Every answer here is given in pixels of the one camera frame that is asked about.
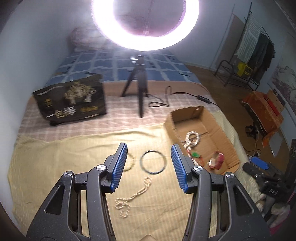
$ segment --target blue object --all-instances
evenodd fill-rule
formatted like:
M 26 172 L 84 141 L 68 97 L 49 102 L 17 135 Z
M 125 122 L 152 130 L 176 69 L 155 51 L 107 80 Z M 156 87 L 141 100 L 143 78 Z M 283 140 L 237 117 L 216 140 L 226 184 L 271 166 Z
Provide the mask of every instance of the blue object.
M 187 184 L 186 172 L 175 146 L 172 146 L 170 150 L 170 154 L 171 154 L 171 158 L 172 158 L 175 172 L 177 175 L 177 179 L 179 182 L 179 186 L 184 192 L 187 192 L 188 184 Z
M 187 69 L 168 49 L 147 51 L 145 54 L 145 68 L 149 80 L 189 81 L 200 83 L 198 78 Z M 53 76 L 46 86 L 70 81 L 70 75 L 87 77 L 85 72 L 93 73 L 96 69 L 110 71 L 112 76 L 103 78 L 105 81 L 128 80 L 134 68 L 130 57 L 136 57 L 136 52 L 113 45 L 104 50 L 84 51 L 73 53 L 67 57 L 56 72 L 62 72 L 59 78 Z
M 112 173 L 112 182 L 110 186 L 112 192 L 115 192 L 115 189 L 118 188 L 119 186 L 119 182 L 124 169 L 124 165 L 126 163 L 127 156 L 128 156 L 128 146 L 124 144 L 124 147 L 122 148 L 121 153 L 119 154 L 117 163 Z
M 251 162 L 253 164 L 255 164 L 256 166 L 258 166 L 259 168 L 262 168 L 263 170 L 268 170 L 269 169 L 268 164 L 265 161 L 259 159 L 256 156 L 251 158 Z

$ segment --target blue gripper pad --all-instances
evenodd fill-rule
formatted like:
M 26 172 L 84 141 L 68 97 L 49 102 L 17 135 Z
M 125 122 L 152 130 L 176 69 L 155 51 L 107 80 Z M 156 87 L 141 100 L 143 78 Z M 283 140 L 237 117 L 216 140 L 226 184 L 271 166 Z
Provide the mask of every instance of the blue gripper pad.
M 175 168 L 175 172 L 177 175 L 179 186 L 186 193 L 188 190 L 186 171 L 185 171 L 185 168 L 182 164 L 181 157 L 180 157 L 175 145 L 173 145 L 170 150 L 170 156 L 173 161 L 173 165 Z
M 125 143 L 121 143 L 114 155 L 112 161 L 116 161 L 115 167 L 112 172 L 112 181 L 110 189 L 112 192 L 115 192 L 115 189 L 118 188 L 121 175 L 126 163 L 126 158 L 128 156 L 128 146 Z
M 262 168 L 263 170 L 268 170 L 269 169 L 268 164 L 265 161 L 259 159 L 256 156 L 251 158 L 251 162 L 254 163 L 256 166 Z

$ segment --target black device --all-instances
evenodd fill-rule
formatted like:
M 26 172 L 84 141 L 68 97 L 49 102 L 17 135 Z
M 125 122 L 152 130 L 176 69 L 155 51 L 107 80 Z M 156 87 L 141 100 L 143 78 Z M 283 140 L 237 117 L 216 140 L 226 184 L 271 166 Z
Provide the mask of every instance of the black device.
M 140 117 L 143 117 L 143 96 L 148 96 L 148 82 L 147 82 L 147 73 L 145 69 L 144 56 L 138 55 L 137 58 L 131 58 L 133 62 L 136 63 L 135 68 L 131 72 L 128 81 L 123 89 L 121 94 L 122 97 L 126 95 L 126 91 L 131 84 L 132 80 L 138 80 L 138 97 L 139 97 L 139 114 Z
M 102 75 L 47 86 L 33 92 L 43 118 L 50 125 L 106 114 Z
M 254 167 L 251 163 L 246 162 L 243 165 L 243 170 L 255 178 L 259 191 L 275 199 L 275 202 L 285 202 L 289 192 L 284 177 L 278 171 L 274 175 L 269 175 L 266 172 Z
M 198 100 L 201 100 L 201 101 L 203 101 L 203 102 L 205 102 L 205 103 L 211 103 L 211 101 L 210 101 L 210 99 L 208 99 L 208 98 L 205 98 L 205 97 L 203 97 L 203 96 L 201 96 L 201 95 L 198 95 L 197 96 L 197 99 Z
M 35 215 L 27 238 L 31 241 L 116 241 L 105 193 L 118 187 L 127 157 L 121 143 L 115 155 L 86 173 L 65 172 Z M 183 241 L 267 240 L 270 236 L 264 219 L 233 173 L 209 173 L 185 157 L 178 145 L 171 157 L 180 187 L 193 194 Z M 80 192 L 86 190 L 90 237 L 81 229 Z M 217 234 L 209 238 L 212 191 L 218 192 Z
M 243 170 L 255 178 L 259 191 L 275 202 L 287 202 L 294 192 L 296 185 L 296 139 L 292 140 L 290 148 L 290 158 L 285 174 L 278 170 L 272 163 L 267 163 L 268 170 L 256 168 L 251 163 L 245 163 Z
M 253 125 L 246 126 L 244 129 L 248 137 L 252 137 L 254 140 L 257 140 L 258 130 L 255 122 L 253 122 Z

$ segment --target bed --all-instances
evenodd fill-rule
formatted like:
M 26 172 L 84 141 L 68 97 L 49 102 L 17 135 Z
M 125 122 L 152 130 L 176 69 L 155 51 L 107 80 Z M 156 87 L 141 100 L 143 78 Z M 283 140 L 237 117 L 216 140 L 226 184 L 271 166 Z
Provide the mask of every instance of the bed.
M 130 60 L 137 52 L 110 43 L 101 50 L 74 52 L 62 62 L 46 86 L 102 74 L 103 81 L 126 81 L 134 68 Z M 187 81 L 200 83 L 198 78 L 168 49 L 145 52 L 148 80 Z

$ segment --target tripod leg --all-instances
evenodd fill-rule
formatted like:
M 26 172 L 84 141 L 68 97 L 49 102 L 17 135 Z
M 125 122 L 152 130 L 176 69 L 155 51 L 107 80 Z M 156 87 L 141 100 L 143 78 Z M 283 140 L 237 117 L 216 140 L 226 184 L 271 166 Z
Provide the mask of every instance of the tripod leg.
M 149 97 L 149 95 L 148 95 L 148 80 L 147 80 L 147 75 L 146 75 L 146 80 L 145 80 L 145 93 L 146 93 L 146 97 Z
M 139 113 L 140 117 L 143 117 L 143 94 L 147 94 L 147 77 L 145 71 L 138 71 L 138 95 L 139 95 Z
M 128 78 L 128 81 L 127 81 L 127 83 L 126 83 L 126 85 L 125 85 L 125 87 L 123 89 L 123 92 L 121 94 L 121 97 L 124 97 L 126 95 L 126 91 L 127 91 L 128 87 L 129 87 L 129 85 L 131 84 L 131 81 L 134 79 L 136 72 L 137 72 L 137 69 L 135 67 L 133 69 L 133 71 L 131 72 L 129 78 Z
M 139 81 L 139 80 L 138 80 L 138 89 L 139 89 L 139 93 L 138 93 L 138 96 L 139 96 L 139 114 L 140 114 L 140 117 L 142 118 L 143 117 L 143 92 L 144 92 L 144 88 L 141 85 L 141 81 Z

